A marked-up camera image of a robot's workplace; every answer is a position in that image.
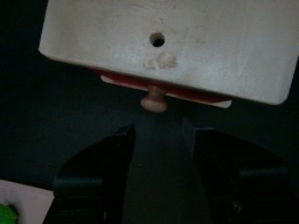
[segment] wooden peg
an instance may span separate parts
hole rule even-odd
[[[140,101],[140,105],[151,112],[160,113],[167,110],[167,103],[164,101],[164,95],[167,90],[164,87],[148,85],[148,96]]]

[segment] wooden block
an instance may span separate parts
hole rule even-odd
[[[297,0],[49,0],[41,53],[279,104],[299,53]]]

